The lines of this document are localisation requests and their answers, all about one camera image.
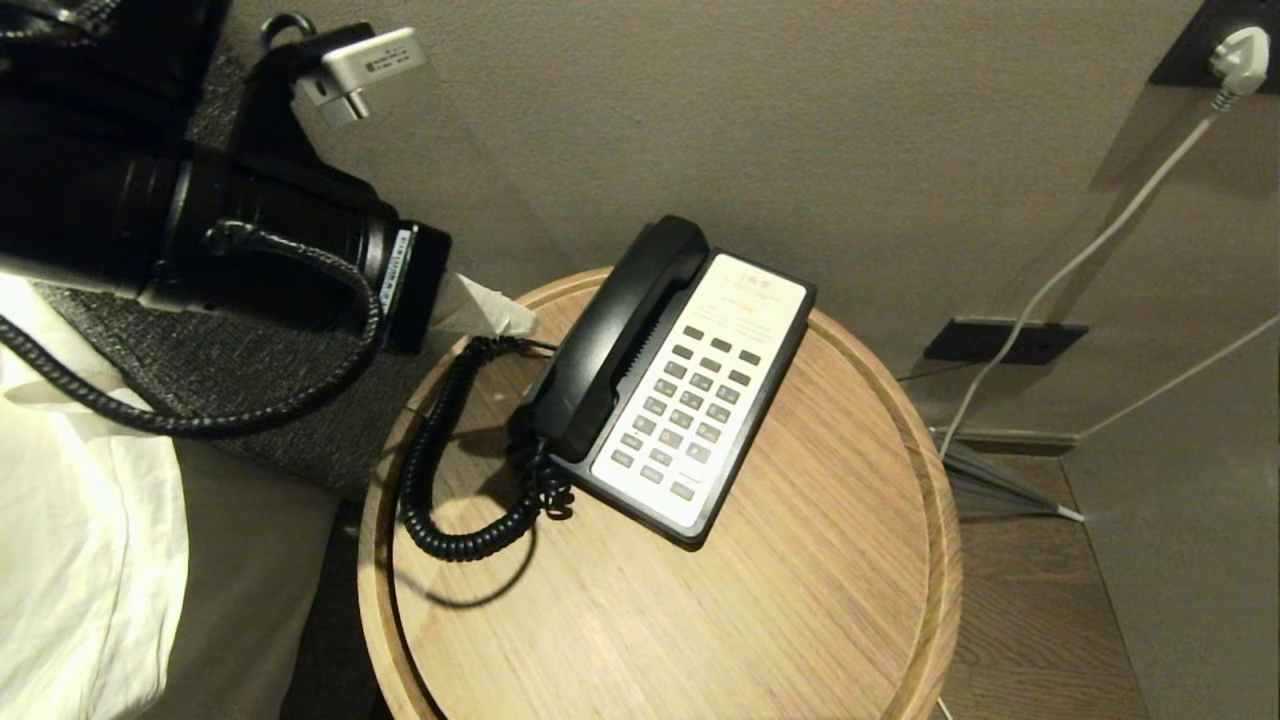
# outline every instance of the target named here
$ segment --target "telephone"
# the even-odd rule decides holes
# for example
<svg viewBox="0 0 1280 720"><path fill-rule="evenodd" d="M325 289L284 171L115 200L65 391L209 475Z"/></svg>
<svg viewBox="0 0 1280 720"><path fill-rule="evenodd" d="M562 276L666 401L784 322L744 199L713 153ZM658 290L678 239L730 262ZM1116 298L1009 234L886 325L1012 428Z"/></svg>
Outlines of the telephone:
<svg viewBox="0 0 1280 720"><path fill-rule="evenodd" d="M698 550L804 336L817 288L667 215L614 266L508 423L573 484Z"/></svg>

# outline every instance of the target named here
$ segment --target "label on lens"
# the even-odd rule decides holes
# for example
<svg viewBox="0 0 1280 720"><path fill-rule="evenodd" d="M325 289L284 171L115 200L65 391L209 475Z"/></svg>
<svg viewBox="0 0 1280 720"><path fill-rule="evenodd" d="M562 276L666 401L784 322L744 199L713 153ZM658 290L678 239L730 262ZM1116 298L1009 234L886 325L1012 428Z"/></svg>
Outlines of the label on lens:
<svg viewBox="0 0 1280 720"><path fill-rule="evenodd" d="M383 304L383 313L392 309L392 299L396 297L396 288L399 287L401 272L408 261L408 251L412 246L413 231L402 229L396 233L396 246L392 247L392 256L387 260L387 274L383 275L383 288L378 293L378 300Z"/></svg>

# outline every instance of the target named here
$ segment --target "wooden table top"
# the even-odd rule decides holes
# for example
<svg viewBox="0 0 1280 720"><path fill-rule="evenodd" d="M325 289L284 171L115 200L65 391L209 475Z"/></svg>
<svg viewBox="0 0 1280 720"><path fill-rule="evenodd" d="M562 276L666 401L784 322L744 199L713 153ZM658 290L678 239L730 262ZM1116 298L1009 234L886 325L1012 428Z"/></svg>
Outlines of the wooden table top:
<svg viewBox="0 0 1280 720"><path fill-rule="evenodd" d="M557 342L608 270L521 299ZM927 717L960 621L960 533L928 432L883 365L819 311L707 544L686 552L576 491L573 516L468 564L396 518L402 445L365 506L357 583L393 715ZM506 419L544 360L481 372L440 464L434 518L483 527L515 497Z"/></svg>

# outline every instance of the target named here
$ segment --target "gray fabric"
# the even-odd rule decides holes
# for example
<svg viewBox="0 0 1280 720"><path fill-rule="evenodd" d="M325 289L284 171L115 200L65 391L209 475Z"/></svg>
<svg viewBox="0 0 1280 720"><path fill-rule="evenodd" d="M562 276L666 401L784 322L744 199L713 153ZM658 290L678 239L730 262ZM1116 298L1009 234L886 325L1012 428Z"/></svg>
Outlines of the gray fabric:
<svg viewBox="0 0 1280 720"><path fill-rule="evenodd" d="M338 500L205 443L174 450L191 539L187 594L164 694L137 720L275 720Z"/></svg>
<svg viewBox="0 0 1280 720"><path fill-rule="evenodd" d="M252 409L315 382L351 352L346 336L311 334L195 313L160 313L104 295L44 286L40 295L156 407L180 414ZM429 336L417 357L383 354L328 407L283 428L216 443L364 500L392 423L457 336Z"/></svg>

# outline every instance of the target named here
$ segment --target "white plug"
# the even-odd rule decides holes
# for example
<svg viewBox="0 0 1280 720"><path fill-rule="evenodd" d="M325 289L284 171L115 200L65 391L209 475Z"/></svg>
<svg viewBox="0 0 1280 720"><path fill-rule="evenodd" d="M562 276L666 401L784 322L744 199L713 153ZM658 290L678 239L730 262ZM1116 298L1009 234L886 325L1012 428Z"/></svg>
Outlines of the white plug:
<svg viewBox="0 0 1280 720"><path fill-rule="evenodd" d="M1271 59L1271 37L1252 26L1226 36L1215 50L1210 64L1222 78L1222 90L1235 96L1252 95L1267 79Z"/></svg>
<svg viewBox="0 0 1280 720"><path fill-rule="evenodd" d="M329 127L338 127L369 117L365 87L424 64L426 50L406 27L325 53L320 68L298 83Z"/></svg>

